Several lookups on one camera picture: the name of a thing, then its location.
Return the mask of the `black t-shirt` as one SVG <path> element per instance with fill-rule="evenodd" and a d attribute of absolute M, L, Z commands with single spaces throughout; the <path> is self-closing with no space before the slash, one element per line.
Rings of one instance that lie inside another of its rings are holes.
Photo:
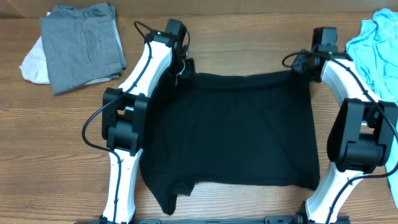
<path fill-rule="evenodd" d="M 309 82 L 290 71 L 199 73 L 151 98 L 144 182 L 162 211 L 196 183 L 318 187 L 320 166 Z"/>

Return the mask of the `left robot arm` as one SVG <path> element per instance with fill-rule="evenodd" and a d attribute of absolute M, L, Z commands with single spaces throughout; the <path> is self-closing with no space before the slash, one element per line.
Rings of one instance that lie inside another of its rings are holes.
<path fill-rule="evenodd" d="M 190 34 L 182 21 L 170 19 L 164 31 L 150 30 L 134 70 L 118 88 L 103 95 L 101 135 L 109 150 L 108 199 L 98 223 L 132 223 L 134 191 L 143 152 L 148 105 L 162 81 L 171 86 L 190 78 L 194 62 L 187 57 L 184 38 Z"/>

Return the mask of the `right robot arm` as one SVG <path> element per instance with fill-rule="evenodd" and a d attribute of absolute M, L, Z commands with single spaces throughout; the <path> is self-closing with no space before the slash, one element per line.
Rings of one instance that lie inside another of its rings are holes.
<path fill-rule="evenodd" d="M 340 106 L 327 140 L 326 174 L 291 223 L 349 223 L 338 214 L 340 208 L 362 180 L 377 177 L 375 168 L 386 164 L 397 139 L 397 105 L 366 86 L 336 41 L 336 28 L 315 28 L 312 48 L 296 53 L 290 66 L 310 81 L 326 84 Z"/>

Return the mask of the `light blue shirt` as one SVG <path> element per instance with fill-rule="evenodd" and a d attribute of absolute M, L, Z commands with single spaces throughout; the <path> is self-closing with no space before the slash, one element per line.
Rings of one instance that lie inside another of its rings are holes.
<path fill-rule="evenodd" d="M 362 20 L 346 51 L 368 87 L 382 100 L 397 103 L 397 13 L 384 8 Z"/>

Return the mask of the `folded grey shorts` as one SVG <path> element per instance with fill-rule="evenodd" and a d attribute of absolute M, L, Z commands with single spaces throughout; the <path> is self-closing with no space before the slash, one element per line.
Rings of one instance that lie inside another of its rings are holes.
<path fill-rule="evenodd" d="M 54 95 L 93 80 L 119 78 L 127 68 L 116 8 L 106 2 L 83 9 L 56 5 L 40 18 L 40 31 Z"/>

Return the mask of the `white cloth under shorts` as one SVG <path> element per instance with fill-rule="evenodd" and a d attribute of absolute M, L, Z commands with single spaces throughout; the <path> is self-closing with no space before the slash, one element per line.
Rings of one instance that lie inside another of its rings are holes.
<path fill-rule="evenodd" d="M 122 50 L 121 52 L 123 54 L 123 48 L 120 48 L 121 41 L 119 38 L 118 28 L 115 19 L 113 19 L 113 27 L 114 27 L 116 42 L 118 44 L 119 50 Z M 47 71 L 46 57 L 42 46 L 42 36 L 39 37 L 39 39 L 36 41 L 32 49 L 25 56 L 19 68 L 25 80 L 28 80 L 36 84 L 50 84 L 48 71 Z M 111 78 L 99 78 L 86 83 L 86 85 L 100 83 L 100 82 L 107 82 L 110 80 Z"/>

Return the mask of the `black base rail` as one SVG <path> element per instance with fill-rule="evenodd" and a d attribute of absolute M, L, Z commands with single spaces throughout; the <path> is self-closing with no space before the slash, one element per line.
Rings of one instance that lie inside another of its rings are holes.
<path fill-rule="evenodd" d="M 142 219 L 133 220 L 133 224 L 294 224 L 299 222 L 293 216 L 266 216 L 264 218 L 236 218 L 236 219 L 210 219 L 210 220 L 160 220 Z"/>

